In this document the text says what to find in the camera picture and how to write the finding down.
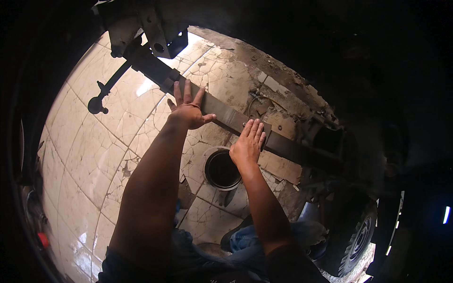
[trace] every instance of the floor drain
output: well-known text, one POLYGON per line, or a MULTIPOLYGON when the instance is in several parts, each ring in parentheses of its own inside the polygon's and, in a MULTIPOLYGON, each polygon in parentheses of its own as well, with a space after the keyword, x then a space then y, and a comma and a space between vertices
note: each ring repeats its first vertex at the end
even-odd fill
POLYGON ((221 191, 229 191, 241 182, 241 175, 230 158, 229 149, 220 149, 206 160, 204 172, 208 182, 221 191))

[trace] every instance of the wheel rim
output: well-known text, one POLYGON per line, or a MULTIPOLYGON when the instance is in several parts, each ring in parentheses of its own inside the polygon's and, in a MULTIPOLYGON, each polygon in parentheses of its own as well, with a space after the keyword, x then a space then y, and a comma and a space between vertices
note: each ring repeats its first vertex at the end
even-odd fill
POLYGON ((351 250, 351 254, 349 256, 349 261, 354 261, 361 252, 366 248, 368 244, 368 235, 370 234, 371 230, 371 216, 368 216, 365 221, 363 222, 360 230, 357 232, 357 236, 354 240, 353 249, 351 250))

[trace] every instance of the white tile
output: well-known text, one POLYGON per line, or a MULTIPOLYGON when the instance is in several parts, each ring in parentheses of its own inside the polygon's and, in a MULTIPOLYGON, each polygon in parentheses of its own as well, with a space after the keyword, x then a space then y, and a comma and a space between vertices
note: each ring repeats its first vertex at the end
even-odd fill
POLYGON ((68 275, 71 275, 68 271, 77 274, 77 269, 85 275, 91 274, 92 253, 74 236, 61 216, 58 217, 58 242, 64 270, 68 275))
POLYGON ((192 193, 196 194, 204 181, 204 164, 207 158, 217 150, 217 146, 225 144, 228 135, 226 130, 214 123, 188 132, 181 158, 181 170, 192 193))
POLYGON ((183 59, 180 56, 176 56, 173 59, 159 58, 160 61, 164 62, 167 66, 172 69, 178 70, 183 74, 193 64, 190 60, 183 59))
POLYGON ((197 197, 199 197, 209 203, 213 203, 216 192, 217 192, 216 188, 214 188, 213 186, 211 186, 209 184, 204 183, 200 187, 200 190, 197 193, 197 197))
POLYGON ((94 44, 93 49, 99 49, 99 51, 96 53, 93 52, 94 55, 92 56, 92 59, 80 72, 77 79, 74 81, 68 79, 68 83, 72 87, 72 90, 74 90, 76 95, 85 105, 88 105, 91 98, 99 95, 100 89, 97 85, 97 81, 106 84, 111 76, 126 61, 123 57, 113 58, 110 55, 111 50, 99 44, 94 44))
POLYGON ((74 138, 87 114, 88 109, 69 90, 50 128, 50 139, 63 163, 66 163, 74 138))
POLYGON ((66 169, 99 209, 126 149, 99 120, 87 115, 74 140, 66 169))
POLYGON ((46 249, 57 269, 64 273, 63 263, 60 257, 60 248, 58 244, 58 213, 57 209, 51 203, 46 191, 43 192, 43 209, 47 217, 47 224, 43 225, 44 233, 49 240, 49 247, 46 249))
POLYGON ((258 75, 258 81, 259 82, 264 82, 264 80, 267 78, 267 75, 264 72, 260 72, 258 75))
POLYGON ((57 208, 63 171, 63 162, 53 147, 53 143, 49 141, 46 145, 43 161, 43 187, 53 206, 57 208))
POLYGON ((154 82, 130 68, 103 99, 103 106, 109 113, 99 113, 96 117, 129 145, 163 96, 154 82))
POLYGON ((137 157, 133 152, 128 150, 110 184, 105 201, 102 205, 102 213, 115 224, 118 220, 124 188, 139 162, 140 157, 137 157))
POLYGON ((274 80, 271 76, 267 76, 264 84, 270 87, 273 91, 278 92, 283 97, 287 97, 289 90, 284 87, 283 85, 279 84, 276 80, 274 80))
POLYGON ((80 58, 79 62, 72 69, 71 73, 67 77, 66 81, 70 86, 74 85, 74 82, 79 78, 81 73, 86 69, 88 64, 96 57, 96 55, 103 50, 104 47, 99 44, 93 44, 80 58))
POLYGON ((192 234, 193 243, 220 243, 223 235, 241 224, 242 219, 195 198, 180 229, 192 234))
POLYGON ((110 244, 115 225, 111 223, 102 213, 97 223, 96 237, 94 239, 93 256, 100 261, 105 260, 107 246, 110 244))
POLYGON ((53 101, 52 107, 50 108, 49 114, 47 115, 46 126, 49 129, 52 127, 55 116, 57 115, 58 110, 60 109, 60 106, 69 91, 72 91, 71 87, 69 86, 69 84, 67 84, 67 82, 65 82, 60 92, 57 94, 57 97, 53 101))
POLYGON ((91 264, 91 282, 95 283, 99 280, 98 274, 102 272, 102 262, 93 256, 91 264))
POLYGON ((67 170, 63 174, 58 213, 71 232, 91 251, 100 212, 77 186, 67 170))
POLYGON ((129 146, 129 148, 140 157, 143 157, 151 143, 159 134, 159 131, 167 122, 167 118, 171 113, 170 107, 167 104, 167 99, 171 99, 173 103, 176 104, 173 96, 169 94, 164 96, 156 109, 145 120, 129 146))
POLYGON ((109 31, 104 32, 99 38, 97 44, 111 50, 109 31))
POLYGON ((39 144, 43 143, 41 148, 38 149, 37 155, 39 157, 39 169, 40 172, 43 171, 43 161, 44 161, 44 153, 46 152, 47 143, 50 141, 49 131, 47 130, 47 126, 44 125, 43 131, 41 133, 41 138, 39 139, 39 144))
POLYGON ((188 33, 188 44, 179 54, 178 57, 188 60, 191 63, 197 61, 203 56, 211 47, 213 43, 201 38, 195 34, 188 33))
POLYGON ((249 89, 254 83, 243 62, 230 62, 233 56, 229 50, 213 47, 189 68, 186 78, 198 86, 209 83, 209 93, 243 113, 247 109, 249 89))
POLYGON ((75 283, 90 283, 90 277, 73 262, 64 262, 64 272, 75 283))
POLYGON ((302 167, 294 162, 263 150, 260 153, 258 165, 279 180, 286 179, 295 185, 299 184, 302 167))
POLYGON ((209 184, 203 184, 198 191, 197 196, 237 217, 242 219, 246 218, 250 214, 250 208, 249 197, 245 186, 243 184, 238 186, 233 199, 225 207, 225 197, 227 193, 227 191, 217 190, 209 184))

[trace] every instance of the dirt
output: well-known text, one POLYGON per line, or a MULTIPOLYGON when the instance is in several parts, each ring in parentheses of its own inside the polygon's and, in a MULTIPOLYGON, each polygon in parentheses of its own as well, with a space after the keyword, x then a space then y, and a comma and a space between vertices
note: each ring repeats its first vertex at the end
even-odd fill
POLYGON ((297 141, 296 123, 304 121, 312 114, 321 114, 329 120, 336 120, 333 109, 318 95, 318 92, 297 72, 285 66, 261 50, 235 38, 219 34, 209 29, 190 26, 189 32, 203 37, 226 52, 232 52, 232 62, 242 62, 250 73, 254 86, 249 90, 247 103, 243 111, 250 118, 260 118, 272 125, 272 130, 297 141), (259 80, 261 71, 272 77, 289 91, 284 94, 273 91, 259 80), (254 97, 265 96, 269 99, 254 97))
POLYGON ((329 108, 328 103, 318 95, 316 89, 296 71, 285 66, 282 62, 267 55, 263 51, 229 36, 219 34, 209 29, 190 26, 189 32, 203 37, 214 44, 228 49, 236 54, 236 60, 248 66, 258 68, 273 77, 279 84, 285 86, 294 95, 307 104, 313 111, 329 108))

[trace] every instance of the finger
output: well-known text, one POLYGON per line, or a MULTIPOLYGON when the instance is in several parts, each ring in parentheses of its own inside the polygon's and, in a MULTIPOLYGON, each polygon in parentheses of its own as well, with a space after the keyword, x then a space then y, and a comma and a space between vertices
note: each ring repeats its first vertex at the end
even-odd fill
POLYGON ((260 124, 260 119, 255 119, 255 121, 253 121, 252 128, 250 129, 249 137, 251 137, 253 139, 255 138, 256 131, 258 130, 259 124, 260 124))
POLYGON ((173 96, 176 99, 176 105, 180 106, 184 103, 183 98, 181 97, 181 89, 179 88, 178 81, 173 84, 173 96))
POLYGON ((258 141, 260 140, 260 136, 261 136, 261 133, 263 132, 263 128, 264 128, 264 124, 260 123, 258 126, 258 130, 256 131, 256 134, 255 134, 256 143, 258 143, 258 141))
POLYGON ((264 140, 266 139, 266 132, 262 132, 260 136, 260 140, 258 141, 258 147, 261 148, 263 145, 264 140))
POLYGON ((201 106, 201 99, 203 99, 205 90, 206 90, 206 88, 204 86, 200 87, 200 90, 198 90, 197 95, 193 99, 192 103, 195 103, 196 105, 201 106))
POLYGON ((250 129, 252 128, 253 125, 253 120, 250 119, 247 124, 245 125, 244 129, 242 130, 242 133, 239 137, 248 137, 250 133, 250 129))
POLYGON ((205 124, 214 121, 217 118, 215 114, 206 114, 203 116, 203 121, 205 124))
POLYGON ((190 94, 190 80, 186 80, 184 85, 184 103, 188 104, 192 102, 192 95, 190 94))
POLYGON ((171 111, 173 111, 173 109, 176 107, 171 99, 167 99, 167 104, 169 105, 171 111))

